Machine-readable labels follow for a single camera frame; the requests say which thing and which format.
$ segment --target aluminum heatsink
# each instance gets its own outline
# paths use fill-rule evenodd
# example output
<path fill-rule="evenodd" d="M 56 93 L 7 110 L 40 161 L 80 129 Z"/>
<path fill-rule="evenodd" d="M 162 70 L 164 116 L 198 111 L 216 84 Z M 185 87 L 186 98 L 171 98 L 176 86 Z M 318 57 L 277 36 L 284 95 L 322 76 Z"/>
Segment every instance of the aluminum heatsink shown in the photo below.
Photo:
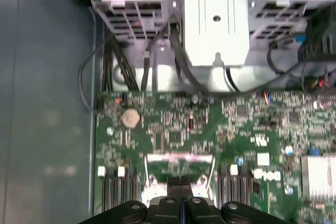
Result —
<path fill-rule="evenodd" d="M 336 198 L 336 156 L 301 158 L 302 192 L 310 200 Z"/>

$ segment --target black memory slot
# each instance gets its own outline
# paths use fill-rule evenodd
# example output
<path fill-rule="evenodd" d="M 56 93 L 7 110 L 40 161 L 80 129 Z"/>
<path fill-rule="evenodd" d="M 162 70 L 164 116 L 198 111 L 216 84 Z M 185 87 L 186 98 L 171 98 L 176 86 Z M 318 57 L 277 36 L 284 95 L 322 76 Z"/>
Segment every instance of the black memory slot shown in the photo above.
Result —
<path fill-rule="evenodd" d="M 231 177 L 231 200 L 240 201 L 240 179 L 238 176 Z"/>
<path fill-rule="evenodd" d="M 248 178 L 241 177 L 240 178 L 240 195 L 241 195 L 241 203 L 249 205 L 247 202 L 248 195 Z"/>
<path fill-rule="evenodd" d="M 226 192 L 227 192 L 227 202 L 232 200 L 232 191 L 231 191 L 231 179 L 230 176 L 226 177 Z"/>
<path fill-rule="evenodd" d="M 106 177 L 103 177 L 101 179 L 101 211 L 104 212 L 106 211 L 106 194 L 105 194 L 105 180 Z"/>
<path fill-rule="evenodd" d="M 127 178 L 120 178 L 121 180 L 121 204 L 127 201 Z"/>
<path fill-rule="evenodd" d="M 112 178 L 109 177 L 109 181 L 108 181 L 108 186 L 109 186 L 109 190 L 107 195 L 107 209 L 111 209 L 112 208 L 112 202 L 111 202 L 111 195 L 110 192 L 112 191 Z"/>
<path fill-rule="evenodd" d="M 223 204 L 224 197 L 224 187 L 223 187 L 223 177 L 218 174 L 218 185 L 217 185 L 217 206 L 220 209 Z"/>
<path fill-rule="evenodd" d="M 112 190 L 111 190 L 111 203 L 112 207 L 116 207 L 118 205 L 118 178 L 117 176 L 113 176 L 112 178 Z"/>
<path fill-rule="evenodd" d="M 138 200 L 138 182 L 135 175 L 132 179 L 132 200 Z"/>

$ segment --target motherboard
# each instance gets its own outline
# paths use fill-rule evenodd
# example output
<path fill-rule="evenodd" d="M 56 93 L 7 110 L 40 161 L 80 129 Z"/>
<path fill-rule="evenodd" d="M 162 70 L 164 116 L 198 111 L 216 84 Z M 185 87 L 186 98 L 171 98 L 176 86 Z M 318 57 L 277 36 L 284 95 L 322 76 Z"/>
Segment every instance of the motherboard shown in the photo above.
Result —
<path fill-rule="evenodd" d="M 336 223 L 334 95 L 103 93 L 96 120 L 95 214 L 167 194 L 235 200 L 291 223 Z"/>

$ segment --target microchip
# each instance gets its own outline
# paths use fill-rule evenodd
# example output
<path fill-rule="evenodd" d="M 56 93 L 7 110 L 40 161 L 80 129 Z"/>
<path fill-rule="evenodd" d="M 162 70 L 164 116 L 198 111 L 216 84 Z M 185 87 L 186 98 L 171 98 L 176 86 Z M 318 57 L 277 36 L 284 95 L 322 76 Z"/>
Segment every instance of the microchip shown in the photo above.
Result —
<path fill-rule="evenodd" d="M 237 116 L 247 117 L 247 108 L 245 105 L 237 105 Z"/>
<path fill-rule="evenodd" d="M 252 191 L 257 195 L 261 195 L 261 186 L 258 181 L 252 182 Z"/>
<path fill-rule="evenodd" d="M 295 111 L 289 112 L 289 122 L 300 123 L 300 113 Z"/>
<path fill-rule="evenodd" d="M 184 91 L 175 92 L 175 97 L 176 98 L 186 98 L 187 97 L 187 93 L 184 92 Z"/>

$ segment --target integrated circuit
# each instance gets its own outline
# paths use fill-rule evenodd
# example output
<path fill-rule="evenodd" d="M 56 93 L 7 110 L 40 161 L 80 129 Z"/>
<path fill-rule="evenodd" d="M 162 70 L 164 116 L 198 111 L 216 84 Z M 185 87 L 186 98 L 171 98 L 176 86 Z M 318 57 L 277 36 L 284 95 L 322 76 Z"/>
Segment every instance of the integrated circuit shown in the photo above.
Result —
<path fill-rule="evenodd" d="M 298 124 L 300 123 L 300 112 L 297 111 L 290 111 L 288 113 L 288 120 L 289 123 L 293 123 L 293 124 Z"/>
<path fill-rule="evenodd" d="M 236 115 L 242 118 L 246 118 L 248 116 L 248 111 L 246 105 L 237 105 Z"/>
<path fill-rule="evenodd" d="M 261 185 L 259 181 L 253 181 L 252 182 L 252 191 L 257 195 L 261 196 L 262 191 L 261 191 Z"/>

